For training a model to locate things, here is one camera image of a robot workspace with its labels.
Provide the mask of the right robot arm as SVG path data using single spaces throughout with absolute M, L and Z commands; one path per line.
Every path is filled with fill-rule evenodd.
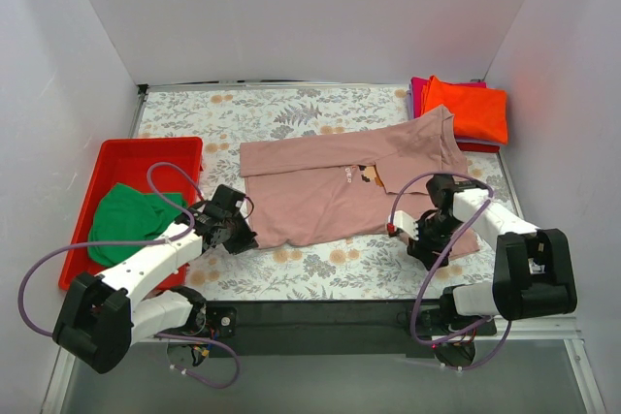
M 423 309 L 418 296 L 410 332 L 428 334 L 432 326 L 448 337 L 474 332 L 500 316 L 508 322 L 570 314 L 577 308 L 567 236 L 542 229 L 494 199 L 493 188 L 469 175 L 425 173 L 432 208 L 413 218 L 392 207 L 386 229 L 403 238 L 408 254 L 430 275 L 447 265 L 457 240 L 474 230 L 494 252 L 491 280 L 446 288 L 437 304 Z

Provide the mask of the pink printed t-shirt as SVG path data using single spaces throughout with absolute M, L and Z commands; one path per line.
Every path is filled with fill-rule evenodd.
M 259 247 L 382 234 L 392 209 L 419 218 L 433 206 L 429 174 L 468 170 L 453 121 L 439 106 L 375 130 L 242 143 L 240 170 Z

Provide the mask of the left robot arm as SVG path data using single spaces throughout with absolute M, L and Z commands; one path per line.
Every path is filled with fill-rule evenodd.
M 246 195 L 226 185 L 182 211 L 150 245 L 97 275 L 73 279 L 52 331 L 60 347 L 107 373 L 129 348 L 167 331 L 179 339 L 212 336 L 218 321 L 199 292 L 183 285 L 157 296 L 156 286 L 204 252 L 222 246 L 240 254 L 257 246 L 241 212 Z

